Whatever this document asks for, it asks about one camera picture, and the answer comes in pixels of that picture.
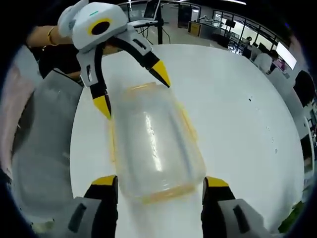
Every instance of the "white round table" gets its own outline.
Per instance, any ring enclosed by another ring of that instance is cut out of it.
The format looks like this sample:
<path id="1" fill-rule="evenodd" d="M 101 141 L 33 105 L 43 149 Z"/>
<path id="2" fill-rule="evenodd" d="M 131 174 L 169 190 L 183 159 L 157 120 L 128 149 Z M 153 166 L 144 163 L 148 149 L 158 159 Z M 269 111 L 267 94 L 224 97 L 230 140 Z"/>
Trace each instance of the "white round table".
<path id="1" fill-rule="evenodd" d="M 277 229 L 301 200 L 304 161 L 295 124 L 274 86 L 245 57 L 224 50 L 194 45 L 153 49 L 197 131 L 207 175 L 229 183 L 236 198 L 263 216 L 267 229 Z M 126 52 L 104 57 L 103 73 L 110 100 L 118 82 L 125 87 L 159 83 Z M 115 174 L 106 124 L 84 89 L 70 146 L 74 197 L 84 196 L 93 180 Z M 203 237 L 201 197 L 199 186 L 195 194 L 138 207 L 119 192 L 116 237 Z"/>

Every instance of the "wall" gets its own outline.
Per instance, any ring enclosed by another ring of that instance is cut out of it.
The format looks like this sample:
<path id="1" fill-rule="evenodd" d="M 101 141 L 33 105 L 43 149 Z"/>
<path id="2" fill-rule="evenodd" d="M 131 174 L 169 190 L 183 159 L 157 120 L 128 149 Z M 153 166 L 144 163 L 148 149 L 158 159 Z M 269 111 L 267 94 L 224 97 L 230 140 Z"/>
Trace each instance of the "wall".
<path id="1" fill-rule="evenodd" d="M 202 6 L 200 17 L 207 16 L 208 18 L 212 19 L 213 9 L 207 6 Z"/>
<path id="2" fill-rule="evenodd" d="M 137 20 L 143 19 L 145 7 L 146 7 L 146 4 L 133 4 L 133 5 L 131 5 L 130 21 L 137 21 Z"/>
<path id="3" fill-rule="evenodd" d="M 307 63 L 305 61 L 305 57 L 304 54 L 302 52 L 302 48 L 301 45 L 299 43 L 299 41 L 296 39 L 296 37 L 292 37 L 292 42 L 289 48 L 289 52 L 295 57 L 295 59 L 297 60 L 297 63 L 294 67 L 293 70 L 289 70 L 288 73 L 290 75 L 289 80 L 295 83 L 295 79 L 298 75 L 298 73 L 303 70 L 305 72 L 309 72 L 308 71 L 308 66 Z"/>
<path id="4" fill-rule="evenodd" d="M 163 4 L 162 18 L 169 26 L 177 28 L 178 6 L 174 4 Z"/>

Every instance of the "black pole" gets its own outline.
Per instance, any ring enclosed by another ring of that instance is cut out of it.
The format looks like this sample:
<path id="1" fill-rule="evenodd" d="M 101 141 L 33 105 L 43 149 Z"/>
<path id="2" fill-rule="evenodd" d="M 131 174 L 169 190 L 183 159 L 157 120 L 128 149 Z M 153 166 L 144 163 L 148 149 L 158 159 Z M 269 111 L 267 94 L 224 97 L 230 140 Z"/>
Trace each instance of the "black pole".
<path id="1" fill-rule="evenodd" d="M 126 4 L 126 6 L 127 6 L 127 9 L 128 9 L 128 20 L 129 20 L 129 22 L 131 22 L 131 19 L 130 19 L 130 9 L 129 9 L 128 4 Z"/>
<path id="2" fill-rule="evenodd" d="M 161 6 L 158 7 L 157 21 L 158 21 L 158 44 L 162 45 L 163 44 L 163 25 L 164 25 L 164 21 L 162 19 Z"/>
<path id="3" fill-rule="evenodd" d="M 274 43 L 272 42 L 272 46 L 271 46 L 270 51 L 273 50 Z"/>
<path id="4" fill-rule="evenodd" d="M 244 27 L 246 26 L 246 22 L 247 22 L 247 20 L 244 18 L 243 28 L 242 28 L 241 36 L 239 39 L 240 41 L 242 40 L 242 35 L 243 35 Z"/>

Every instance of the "office chair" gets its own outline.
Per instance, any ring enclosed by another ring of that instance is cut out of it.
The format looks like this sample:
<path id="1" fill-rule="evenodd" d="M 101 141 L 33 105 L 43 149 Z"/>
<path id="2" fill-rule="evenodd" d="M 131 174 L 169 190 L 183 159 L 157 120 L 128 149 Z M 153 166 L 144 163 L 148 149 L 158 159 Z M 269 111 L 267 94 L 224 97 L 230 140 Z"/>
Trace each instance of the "office chair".
<path id="1" fill-rule="evenodd" d="M 250 60 L 255 61 L 255 59 L 257 58 L 257 56 L 261 54 L 261 50 L 258 49 L 257 47 L 254 46 L 254 44 L 252 45 L 252 50 L 251 50 L 251 57 Z"/>
<path id="2" fill-rule="evenodd" d="M 244 50 L 243 50 L 243 53 L 242 53 L 242 56 L 250 59 L 251 58 L 251 54 L 252 52 L 246 47 Z"/>
<path id="3" fill-rule="evenodd" d="M 294 90 L 301 100 L 303 107 L 305 107 L 315 96 L 315 86 L 313 80 L 307 72 L 302 70 L 297 75 L 295 81 Z"/>

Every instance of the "clear plastic container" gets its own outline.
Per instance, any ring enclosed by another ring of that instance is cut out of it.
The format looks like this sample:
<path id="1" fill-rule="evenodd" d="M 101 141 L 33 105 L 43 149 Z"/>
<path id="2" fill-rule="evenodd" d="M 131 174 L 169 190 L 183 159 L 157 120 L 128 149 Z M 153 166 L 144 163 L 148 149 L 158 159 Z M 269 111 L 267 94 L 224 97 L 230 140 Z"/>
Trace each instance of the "clear plastic container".
<path id="1" fill-rule="evenodd" d="M 120 190 L 158 202 L 191 192 L 206 168 L 172 91 L 155 83 L 111 98 L 113 154 Z"/>

